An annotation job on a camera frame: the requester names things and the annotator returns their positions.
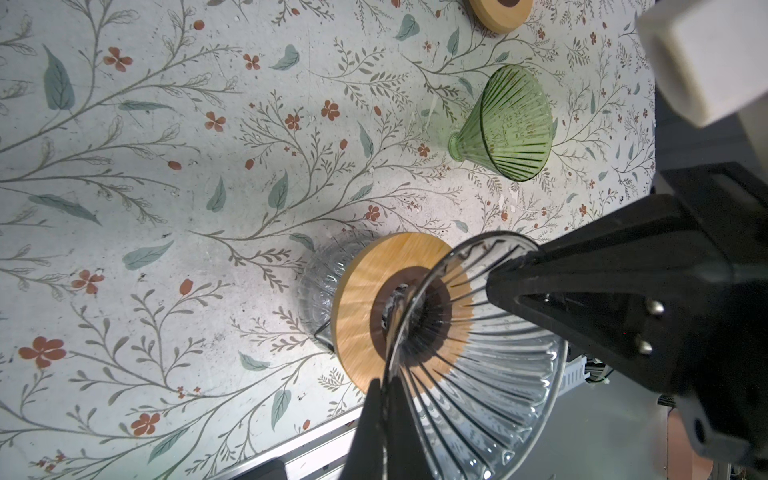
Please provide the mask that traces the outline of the clear grey glass pitcher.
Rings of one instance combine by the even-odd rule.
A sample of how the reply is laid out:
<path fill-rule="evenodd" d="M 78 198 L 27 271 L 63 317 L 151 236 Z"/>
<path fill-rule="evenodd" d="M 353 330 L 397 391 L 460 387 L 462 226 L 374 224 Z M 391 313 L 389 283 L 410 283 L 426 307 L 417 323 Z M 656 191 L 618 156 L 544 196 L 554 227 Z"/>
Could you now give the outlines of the clear grey glass pitcher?
<path fill-rule="evenodd" d="M 319 347 L 334 352 L 331 319 L 344 273 L 365 247 L 380 238 L 371 230 L 345 231 L 323 239 L 300 277 L 297 299 L 301 328 Z"/>

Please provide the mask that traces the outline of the clear grey glass dripper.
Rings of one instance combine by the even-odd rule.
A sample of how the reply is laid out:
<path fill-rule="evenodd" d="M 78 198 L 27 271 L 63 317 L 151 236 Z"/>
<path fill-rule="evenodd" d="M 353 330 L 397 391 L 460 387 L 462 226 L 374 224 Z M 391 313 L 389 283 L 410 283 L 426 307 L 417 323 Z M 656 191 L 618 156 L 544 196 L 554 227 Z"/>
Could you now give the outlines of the clear grey glass dripper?
<path fill-rule="evenodd" d="M 386 385 L 400 378 L 432 479 L 508 479 L 538 440 L 566 366 L 567 343 L 495 305 L 490 273 L 533 253 L 536 244 L 510 232 L 478 235 L 451 250 L 410 294 L 400 287 L 387 302 Z M 405 364 L 408 334 L 429 283 L 460 263 L 472 287 L 474 315 L 464 353 L 447 376 L 418 392 Z"/>

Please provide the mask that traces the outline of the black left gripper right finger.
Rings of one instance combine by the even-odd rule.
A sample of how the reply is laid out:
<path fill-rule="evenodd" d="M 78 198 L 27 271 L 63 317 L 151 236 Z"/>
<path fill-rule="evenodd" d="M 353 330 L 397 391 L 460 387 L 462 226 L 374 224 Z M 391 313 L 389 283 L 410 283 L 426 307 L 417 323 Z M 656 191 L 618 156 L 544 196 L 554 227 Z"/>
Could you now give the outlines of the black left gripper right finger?
<path fill-rule="evenodd" d="M 386 385 L 383 423 L 387 478 L 432 479 L 423 446 L 410 411 L 409 395 L 400 378 Z"/>

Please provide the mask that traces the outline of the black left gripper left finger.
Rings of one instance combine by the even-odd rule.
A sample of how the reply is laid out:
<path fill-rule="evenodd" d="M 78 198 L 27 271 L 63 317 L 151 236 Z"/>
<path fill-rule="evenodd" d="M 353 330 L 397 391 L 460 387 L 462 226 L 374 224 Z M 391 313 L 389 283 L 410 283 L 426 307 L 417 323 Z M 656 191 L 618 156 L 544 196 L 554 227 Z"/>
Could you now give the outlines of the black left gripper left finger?
<path fill-rule="evenodd" d="M 383 478 L 382 401 L 381 381 L 374 379 L 368 387 L 363 410 L 339 477 L 340 480 L 380 480 Z"/>

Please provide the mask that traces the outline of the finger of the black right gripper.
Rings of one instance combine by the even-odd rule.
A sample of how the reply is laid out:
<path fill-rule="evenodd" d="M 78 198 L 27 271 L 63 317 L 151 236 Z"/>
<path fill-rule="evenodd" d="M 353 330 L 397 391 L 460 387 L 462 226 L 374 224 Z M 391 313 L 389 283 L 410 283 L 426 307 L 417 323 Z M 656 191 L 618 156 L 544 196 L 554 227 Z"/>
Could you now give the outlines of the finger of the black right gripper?
<path fill-rule="evenodd" d="M 681 202 L 651 195 L 505 262 L 486 293 L 643 387 L 685 394 L 706 364 L 731 279 Z"/>

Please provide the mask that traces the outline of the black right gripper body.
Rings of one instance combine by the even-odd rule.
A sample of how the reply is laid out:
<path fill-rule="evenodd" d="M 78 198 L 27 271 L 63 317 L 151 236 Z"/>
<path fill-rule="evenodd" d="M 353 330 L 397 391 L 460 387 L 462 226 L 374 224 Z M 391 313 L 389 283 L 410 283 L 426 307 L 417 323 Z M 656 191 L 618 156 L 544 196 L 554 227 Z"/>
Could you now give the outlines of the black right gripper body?
<path fill-rule="evenodd" d="M 698 359 L 675 408 L 695 453 L 746 468 L 767 465 L 767 185 L 738 163 L 666 170 L 672 195 L 716 256 L 685 281 L 684 344 Z"/>

